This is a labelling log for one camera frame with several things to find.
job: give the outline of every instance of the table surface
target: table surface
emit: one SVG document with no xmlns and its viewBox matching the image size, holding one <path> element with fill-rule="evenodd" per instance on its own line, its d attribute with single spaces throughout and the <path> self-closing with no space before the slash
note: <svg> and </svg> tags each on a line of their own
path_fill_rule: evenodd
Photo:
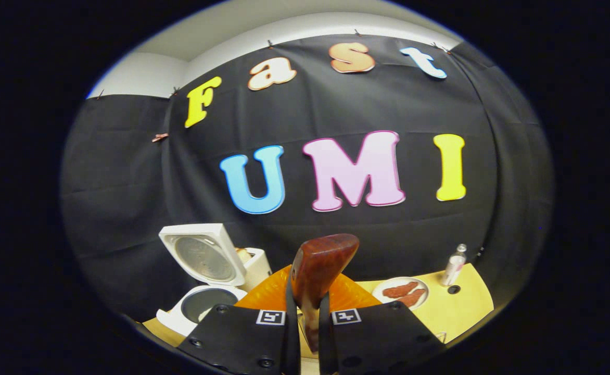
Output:
<svg viewBox="0 0 610 375">
<path fill-rule="evenodd" d="M 428 286 L 428 299 L 421 306 L 414 309 L 417 318 L 443 343 L 448 343 L 458 337 L 494 309 L 492 297 L 488 287 L 481 279 L 472 264 L 465 264 L 454 285 L 459 285 L 460 291 L 456 294 L 448 293 L 448 286 L 441 285 L 441 277 L 444 271 L 428 273 L 426 275 L 414 276 L 426 283 Z M 384 280 L 357 282 L 363 289 L 372 292 Z M 172 346 L 180 345 L 185 337 L 170 330 L 160 323 L 157 318 L 152 318 L 143 325 L 155 336 L 164 340 Z M 319 373 L 316 354 L 312 354 L 302 331 L 300 332 L 300 355 L 303 357 L 302 373 Z"/>
</svg>

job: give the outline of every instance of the letter u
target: letter u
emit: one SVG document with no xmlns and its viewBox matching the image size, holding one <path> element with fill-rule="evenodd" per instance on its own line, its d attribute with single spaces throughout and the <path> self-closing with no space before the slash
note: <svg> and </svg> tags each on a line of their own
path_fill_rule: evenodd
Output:
<svg viewBox="0 0 610 375">
<path fill-rule="evenodd" d="M 268 214 L 282 205 L 286 193 L 279 157 L 283 153 L 284 149 L 279 145 L 262 147 L 255 152 L 255 159 L 261 162 L 268 187 L 268 192 L 262 198 L 250 193 L 245 174 L 248 158 L 245 155 L 234 155 L 220 162 L 220 169 L 226 174 L 231 200 L 240 211 L 253 215 Z"/>
</svg>

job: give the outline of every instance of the white plate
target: white plate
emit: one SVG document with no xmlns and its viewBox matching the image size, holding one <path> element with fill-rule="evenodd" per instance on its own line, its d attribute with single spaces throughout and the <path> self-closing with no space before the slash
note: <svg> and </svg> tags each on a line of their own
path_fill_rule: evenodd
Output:
<svg viewBox="0 0 610 375">
<path fill-rule="evenodd" d="M 410 282 L 418 283 L 418 286 L 415 287 L 414 289 L 410 290 L 410 292 L 414 292 L 415 289 L 425 289 L 426 290 L 426 292 L 418 299 L 418 302 L 416 302 L 414 304 L 414 306 L 409 308 L 409 309 L 415 309 L 418 306 L 421 306 L 426 301 L 426 299 L 428 299 L 428 294 L 429 294 L 429 289 L 428 289 L 428 286 L 426 285 L 426 283 L 424 283 L 421 280 L 416 279 L 416 278 L 409 278 L 407 276 L 401 276 L 398 278 L 388 279 L 385 282 L 382 282 L 381 284 L 377 285 L 377 287 L 375 287 L 374 290 L 372 290 L 372 296 L 374 296 L 376 299 L 378 299 L 382 304 L 397 301 L 398 298 L 390 298 L 390 297 L 384 296 L 383 291 L 385 289 L 395 288 L 397 286 L 405 285 Z"/>
</svg>

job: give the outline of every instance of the pink letter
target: pink letter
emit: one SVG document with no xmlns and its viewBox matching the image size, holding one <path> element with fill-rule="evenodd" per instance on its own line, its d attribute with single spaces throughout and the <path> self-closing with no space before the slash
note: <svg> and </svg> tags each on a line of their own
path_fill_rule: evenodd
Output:
<svg viewBox="0 0 610 375">
<path fill-rule="evenodd" d="M 335 211 L 342 200 L 335 196 L 333 181 L 353 207 L 358 206 L 370 179 L 370 193 L 365 202 L 370 206 L 391 206 L 405 200 L 400 190 L 395 145 L 400 137 L 394 131 L 372 131 L 365 136 L 357 162 L 353 163 L 332 138 L 305 143 L 303 153 L 312 157 L 316 177 L 315 211 Z"/>
</svg>

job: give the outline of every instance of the letter f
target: letter f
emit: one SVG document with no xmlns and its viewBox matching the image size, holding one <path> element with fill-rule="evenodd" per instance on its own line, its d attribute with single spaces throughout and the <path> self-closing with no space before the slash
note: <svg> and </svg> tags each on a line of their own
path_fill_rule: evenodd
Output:
<svg viewBox="0 0 610 375">
<path fill-rule="evenodd" d="M 189 112 L 187 120 L 184 122 L 186 128 L 190 128 L 190 126 L 206 118 L 207 112 L 203 110 L 203 107 L 208 107 L 212 103 L 212 88 L 219 87 L 221 83 L 222 78 L 215 77 L 187 94 Z"/>
</svg>

